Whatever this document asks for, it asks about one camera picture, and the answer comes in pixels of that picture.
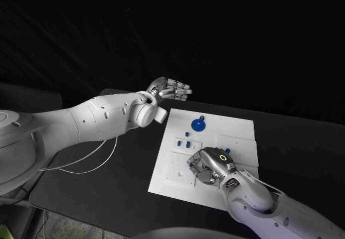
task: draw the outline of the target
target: white board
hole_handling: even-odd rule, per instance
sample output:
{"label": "white board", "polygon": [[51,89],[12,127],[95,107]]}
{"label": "white board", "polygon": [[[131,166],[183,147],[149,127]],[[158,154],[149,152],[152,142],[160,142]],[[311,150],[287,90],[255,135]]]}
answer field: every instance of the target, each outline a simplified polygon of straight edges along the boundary
{"label": "white board", "polygon": [[[199,116],[204,117],[206,127],[203,131],[196,132],[191,130],[190,123]],[[190,145],[194,147],[186,148],[186,141],[190,141]],[[225,149],[229,146],[232,147],[229,156],[236,157],[236,159],[232,159],[238,163],[238,169],[240,169],[240,166],[251,167],[248,171],[252,172],[256,169],[252,121],[171,109],[148,192],[226,211],[217,187],[204,185],[194,178],[190,178],[188,174],[191,173],[186,160],[200,148],[219,147]]]}

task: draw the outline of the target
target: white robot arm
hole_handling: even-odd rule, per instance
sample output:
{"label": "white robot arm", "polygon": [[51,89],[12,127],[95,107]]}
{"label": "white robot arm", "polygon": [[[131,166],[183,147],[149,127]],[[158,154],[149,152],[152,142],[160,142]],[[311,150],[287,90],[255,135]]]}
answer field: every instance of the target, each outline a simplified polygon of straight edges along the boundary
{"label": "white robot arm", "polygon": [[160,77],[145,91],[98,96],[77,106],[27,114],[0,110],[0,195],[20,186],[63,148],[162,122],[164,99],[186,100],[188,85]]}
{"label": "white robot arm", "polygon": [[[246,172],[219,148],[203,148],[186,162],[197,180],[219,188],[227,213],[262,239],[343,239],[343,230],[304,204]],[[278,193],[269,192],[266,185]]]}

